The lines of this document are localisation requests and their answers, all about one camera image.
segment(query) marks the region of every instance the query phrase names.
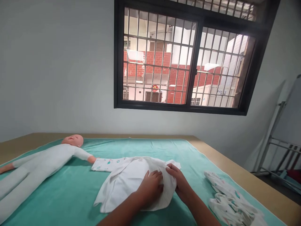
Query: window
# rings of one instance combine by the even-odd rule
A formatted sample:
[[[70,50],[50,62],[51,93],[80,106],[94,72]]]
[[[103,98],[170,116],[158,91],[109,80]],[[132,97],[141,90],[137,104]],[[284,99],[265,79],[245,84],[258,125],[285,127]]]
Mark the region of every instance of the window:
[[[114,107],[246,115],[279,1],[177,1],[115,0]]]
[[[124,47],[124,51],[127,51],[128,49],[131,49],[131,41],[129,41],[129,46],[128,46],[128,41],[125,40],[123,42],[123,47]]]
[[[129,99],[129,88],[123,87],[123,99],[128,100]]]
[[[237,0],[171,0],[173,2],[178,2],[186,4],[189,6],[195,6],[198,8],[210,10],[213,12],[218,12],[226,14],[229,16],[234,16],[246,20],[255,21],[257,6],[254,3],[243,2]]]
[[[191,105],[200,105],[200,101],[201,98],[191,98]]]

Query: doll leg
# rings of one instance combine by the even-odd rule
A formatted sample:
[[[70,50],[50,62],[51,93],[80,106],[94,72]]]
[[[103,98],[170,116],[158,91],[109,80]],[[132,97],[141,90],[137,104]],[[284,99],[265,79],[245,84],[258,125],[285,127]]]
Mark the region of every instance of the doll leg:
[[[28,173],[29,171],[27,169],[20,167],[0,180],[0,201],[20,184]]]
[[[0,224],[38,188],[38,186],[53,172],[53,169],[36,169],[0,201]]]

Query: table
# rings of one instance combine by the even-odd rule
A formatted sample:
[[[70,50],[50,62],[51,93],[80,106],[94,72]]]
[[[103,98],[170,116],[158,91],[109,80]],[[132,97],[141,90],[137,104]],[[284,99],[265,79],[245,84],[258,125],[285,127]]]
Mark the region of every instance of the table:
[[[21,154],[36,149],[51,141],[72,135],[71,133],[32,133],[0,143],[0,164],[10,161]],[[166,135],[129,135],[129,134],[81,134],[85,138],[149,138],[184,139],[199,152],[207,156],[222,171],[275,214],[288,226],[301,225],[301,206],[294,203],[253,174],[249,173],[230,159],[194,136]]]

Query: red decoration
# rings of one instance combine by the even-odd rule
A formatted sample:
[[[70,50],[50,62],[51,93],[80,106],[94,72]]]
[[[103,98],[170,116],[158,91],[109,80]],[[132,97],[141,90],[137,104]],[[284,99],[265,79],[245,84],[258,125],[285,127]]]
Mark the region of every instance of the red decoration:
[[[157,92],[158,89],[159,87],[157,85],[153,85],[153,92]]]

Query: doll arm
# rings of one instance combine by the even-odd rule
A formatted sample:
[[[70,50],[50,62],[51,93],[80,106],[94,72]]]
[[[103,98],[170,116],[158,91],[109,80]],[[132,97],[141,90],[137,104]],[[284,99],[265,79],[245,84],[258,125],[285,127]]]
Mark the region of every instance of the doll arm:
[[[96,158],[93,155],[91,155],[90,153],[84,151],[81,148],[76,148],[76,150],[74,152],[74,156],[81,159],[81,160],[88,161],[91,164],[93,164],[96,160]]]
[[[0,167],[0,174],[4,173],[6,171],[9,171],[9,170],[13,170],[15,168],[18,168],[19,166],[23,165],[27,161],[29,161],[29,160],[33,159],[34,157],[38,156],[39,154],[41,154],[41,152],[43,152],[43,151],[34,153],[32,155],[29,155],[29,156],[26,156],[24,158],[13,161],[12,163],[9,163],[9,164],[7,164],[3,167]]]
[[[21,159],[18,159],[16,161],[13,161],[12,164],[14,166],[14,168],[18,168],[20,167],[21,165],[23,165],[24,163],[28,162],[29,160],[32,160],[33,158],[37,157],[39,154],[41,154],[42,152],[44,151],[40,151],[40,152],[37,152],[37,153],[34,153],[34,154],[31,154],[29,156],[26,156],[24,158],[21,158]]]
[[[9,170],[13,170],[15,167],[13,166],[13,163],[9,163],[5,166],[0,167],[0,174],[9,171]]]

